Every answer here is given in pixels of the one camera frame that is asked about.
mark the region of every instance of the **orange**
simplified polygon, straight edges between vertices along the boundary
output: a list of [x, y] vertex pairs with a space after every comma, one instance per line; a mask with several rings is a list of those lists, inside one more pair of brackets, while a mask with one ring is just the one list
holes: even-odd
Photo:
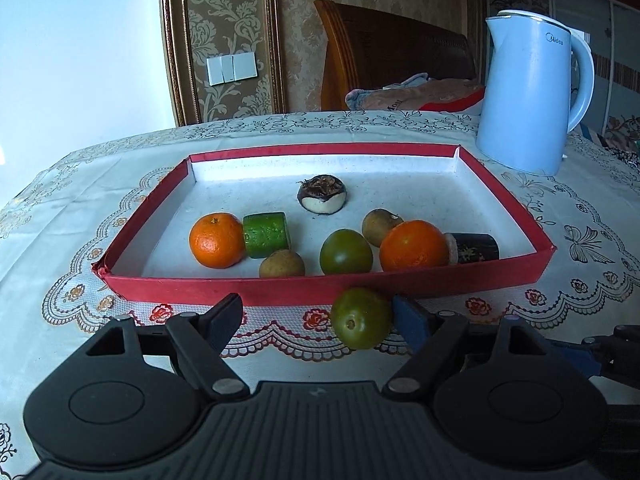
[[444, 234], [424, 220], [411, 220], [397, 225], [380, 244], [382, 270], [448, 264], [449, 247]]
[[189, 247], [196, 260], [206, 267], [231, 267], [244, 257], [242, 224], [229, 213], [205, 215], [191, 228]]

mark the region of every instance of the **floral tablecloth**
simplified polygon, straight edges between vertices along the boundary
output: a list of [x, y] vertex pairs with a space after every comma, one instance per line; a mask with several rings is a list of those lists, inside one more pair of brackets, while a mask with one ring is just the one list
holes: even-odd
[[[22, 425], [30, 391], [111, 316], [162, 323], [204, 307], [131, 303], [90, 271], [149, 191], [190, 153], [301, 142], [462, 144], [520, 200], [558, 247], [535, 284], [425, 301], [475, 322], [517, 313], [545, 336], [579, 342], [640, 324], [640, 174], [606, 150], [569, 135], [555, 177], [532, 177], [476, 150], [478, 118], [431, 112], [322, 112], [216, 121], [129, 137], [73, 152], [0, 210], [0, 480], [36, 463]], [[517, 124], [513, 125], [514, 135]], [[228, 363], [259, 380], [375, 380], [408, 358], [390, 334], [370, 351], [335, 337], [328, 306], [246, 308], [225, 349]], [[166, 366], [165, 362], [156, 364]], [[638, 392], [594, 380], [611, 402]]]

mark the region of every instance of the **cucumber piece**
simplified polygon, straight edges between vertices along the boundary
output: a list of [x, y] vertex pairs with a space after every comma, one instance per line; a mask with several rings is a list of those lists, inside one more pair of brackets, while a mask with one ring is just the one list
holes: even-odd
[[247, 215], [242, 219], [242, 232], [250, 258], [266, 258], [275, 251], [291, 248], [283, 212]]

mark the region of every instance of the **green tomato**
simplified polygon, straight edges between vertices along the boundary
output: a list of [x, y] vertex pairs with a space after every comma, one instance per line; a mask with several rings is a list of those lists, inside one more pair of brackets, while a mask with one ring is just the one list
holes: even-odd
[[382, 343], [391, 329], [393, 312], [385, 298], [368, 288], [345, 290], [331, 307], [331, 326], [345, 346], [366, 350]]
[[330, 234], [320, 249], [320, 268], [325, 274], [369, 272], [372, 266], [373, 253], [369, 243], [351, 229]]

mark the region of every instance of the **headboard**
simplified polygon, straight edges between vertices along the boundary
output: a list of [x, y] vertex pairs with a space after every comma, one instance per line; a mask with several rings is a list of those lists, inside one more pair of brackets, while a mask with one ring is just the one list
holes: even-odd
[[322, 110], [347, 110], [344, 97], [354, 88], [382, 88], [420, 72], [436, 79], [476, 77], [462, 34], [379, 10], [314, 3], [328, 37]]

